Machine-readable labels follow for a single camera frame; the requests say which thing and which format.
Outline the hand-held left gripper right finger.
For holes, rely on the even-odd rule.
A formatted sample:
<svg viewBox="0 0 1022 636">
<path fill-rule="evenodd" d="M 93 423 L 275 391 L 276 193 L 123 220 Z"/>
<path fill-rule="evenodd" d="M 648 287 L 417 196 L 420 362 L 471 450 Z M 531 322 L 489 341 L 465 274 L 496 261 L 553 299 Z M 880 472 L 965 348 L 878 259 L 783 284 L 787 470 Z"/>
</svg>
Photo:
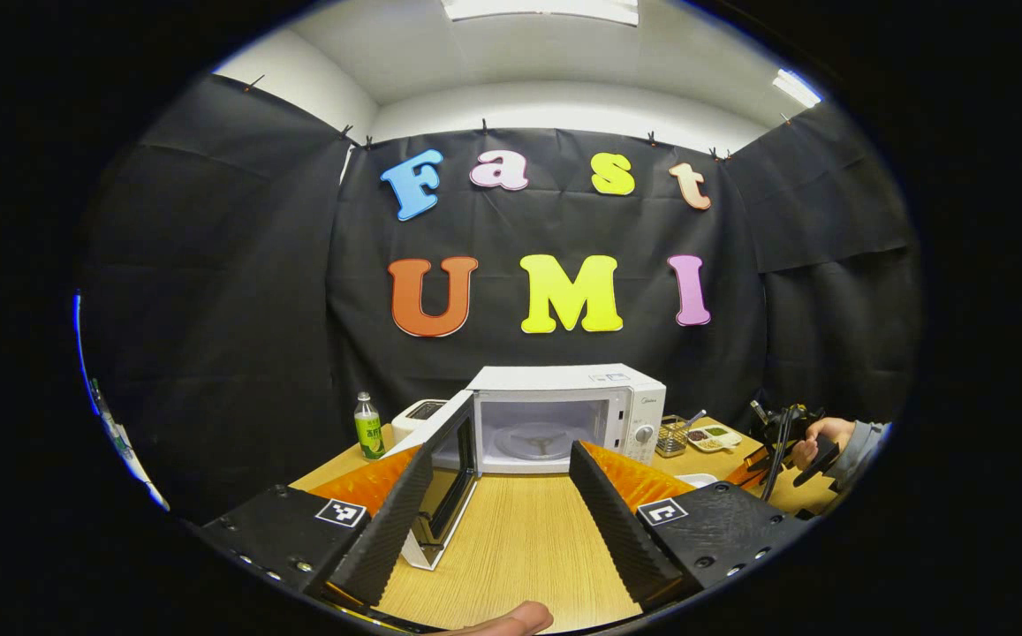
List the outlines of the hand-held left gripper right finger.
<svg viewBox="0 0 1022 636">
<path fill-rule="evenodd" d="M 811 526 L 731 483 L 696 488 L 584 440 L 572 443 L 570 478 L 647 612 L 745 575 Z"/>
</svg>

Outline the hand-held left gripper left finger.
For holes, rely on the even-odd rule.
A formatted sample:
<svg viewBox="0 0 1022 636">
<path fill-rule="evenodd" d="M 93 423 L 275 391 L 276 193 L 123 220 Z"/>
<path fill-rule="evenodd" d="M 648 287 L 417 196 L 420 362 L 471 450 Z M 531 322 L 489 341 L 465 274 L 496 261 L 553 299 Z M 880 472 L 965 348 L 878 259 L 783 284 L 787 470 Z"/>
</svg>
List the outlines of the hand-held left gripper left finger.
<svg viewBox="0 0 1022 636">
<path fill-rule="evenodd" d="M 277 484 L 202 527 L 202 540 L 293 593 L 380 603 L 433 475 L 418 443 L 312 491 Z"/>
</svg>

